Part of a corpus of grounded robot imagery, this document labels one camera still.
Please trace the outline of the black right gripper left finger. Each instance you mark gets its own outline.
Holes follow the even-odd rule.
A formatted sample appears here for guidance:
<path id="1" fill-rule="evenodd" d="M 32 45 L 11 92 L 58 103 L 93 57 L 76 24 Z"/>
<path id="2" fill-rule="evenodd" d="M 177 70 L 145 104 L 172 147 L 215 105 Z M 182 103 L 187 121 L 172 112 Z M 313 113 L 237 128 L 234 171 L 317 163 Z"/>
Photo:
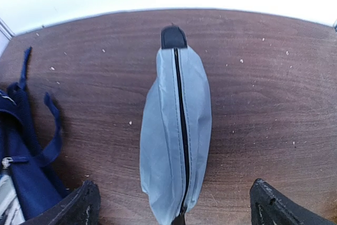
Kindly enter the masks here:
<path id="1" fill-rule="evenodd" d="M 98 186 L 86 180 L 57 205 L 25 221 L 25 224 L 98 224 L 100 207 Z"/>

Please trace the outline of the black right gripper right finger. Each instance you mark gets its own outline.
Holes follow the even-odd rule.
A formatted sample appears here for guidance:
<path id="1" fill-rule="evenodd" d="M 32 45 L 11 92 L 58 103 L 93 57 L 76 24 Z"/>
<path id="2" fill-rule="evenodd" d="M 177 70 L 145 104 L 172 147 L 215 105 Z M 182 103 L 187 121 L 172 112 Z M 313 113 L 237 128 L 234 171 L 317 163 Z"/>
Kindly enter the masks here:
<path id="1" fill-rule="evenodd" d="M 251 224 L 334 224 L 298 205 L 262 179 L 250 189 Z"/>

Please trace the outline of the navy blue student backpack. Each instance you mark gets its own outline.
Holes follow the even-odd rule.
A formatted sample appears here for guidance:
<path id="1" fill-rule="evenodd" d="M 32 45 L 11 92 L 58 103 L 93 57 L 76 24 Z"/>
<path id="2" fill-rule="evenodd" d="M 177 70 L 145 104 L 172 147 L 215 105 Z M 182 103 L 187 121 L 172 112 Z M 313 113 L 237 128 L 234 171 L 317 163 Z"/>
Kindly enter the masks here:
<path id="1" fill-rule="evenodd" d="M 24 52 L 18 82 L 1 91 L 1 175 L 11 177 L 25 221 L 57 205 L 68 194 L 52 162 L 62 149 L 61 116 L 46 93 L 44 103 L 55 120 L 55 133 L 46 147 L 37 140 L 26 91 L 26 73 L 32 48 Z"/>

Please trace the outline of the grey fabric pouch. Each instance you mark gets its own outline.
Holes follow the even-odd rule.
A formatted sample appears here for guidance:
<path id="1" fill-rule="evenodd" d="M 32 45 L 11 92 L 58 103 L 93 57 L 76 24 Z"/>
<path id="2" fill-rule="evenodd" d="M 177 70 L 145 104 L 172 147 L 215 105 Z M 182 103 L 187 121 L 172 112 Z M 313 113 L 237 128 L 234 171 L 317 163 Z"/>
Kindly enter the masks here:
<path id="1" fill-rule="evenodd" d="M 165 27 L 140 134 L 141 188 L 159 224 L 185 224 L 196 205 L 211 131 L 211 93 L 202 60 L 178 26 Z"/>

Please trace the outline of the blue white bottom book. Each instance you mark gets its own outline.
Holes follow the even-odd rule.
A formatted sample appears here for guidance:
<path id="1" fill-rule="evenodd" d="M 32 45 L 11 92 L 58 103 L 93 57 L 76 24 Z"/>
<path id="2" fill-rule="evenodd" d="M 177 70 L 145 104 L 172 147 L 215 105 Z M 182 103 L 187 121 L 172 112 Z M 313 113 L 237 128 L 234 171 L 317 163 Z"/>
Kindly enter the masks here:
<path id="1" fill-rule="evenodd" d="M 1 175 L 0 215 L 2 225 L 17 225 L 25 222 L 22 208 L 12 179 L 7 174 Z"/>

